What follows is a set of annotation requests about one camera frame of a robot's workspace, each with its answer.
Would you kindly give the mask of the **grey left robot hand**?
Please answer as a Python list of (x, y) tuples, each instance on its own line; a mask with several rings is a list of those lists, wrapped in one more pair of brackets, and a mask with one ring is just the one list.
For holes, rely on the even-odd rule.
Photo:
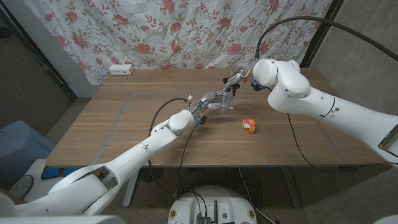
[(193, 115), (194, 120), (198, 120), (206, 110), (232, 110), (232, 101), (233, 94), (230, 92), (210, 91), (203, 95), (197, 103), (191, 105), (189, 112)]

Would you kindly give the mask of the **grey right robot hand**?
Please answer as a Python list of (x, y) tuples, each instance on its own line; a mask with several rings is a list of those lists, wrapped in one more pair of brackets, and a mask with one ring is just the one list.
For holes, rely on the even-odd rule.
[(223, 91), (231, 90), (233, 85), (241, 81), (246, 82), (252, 76), (255, 64), (256, 62), (237, 62), (233, 64), (230, 76), (223, 79)]

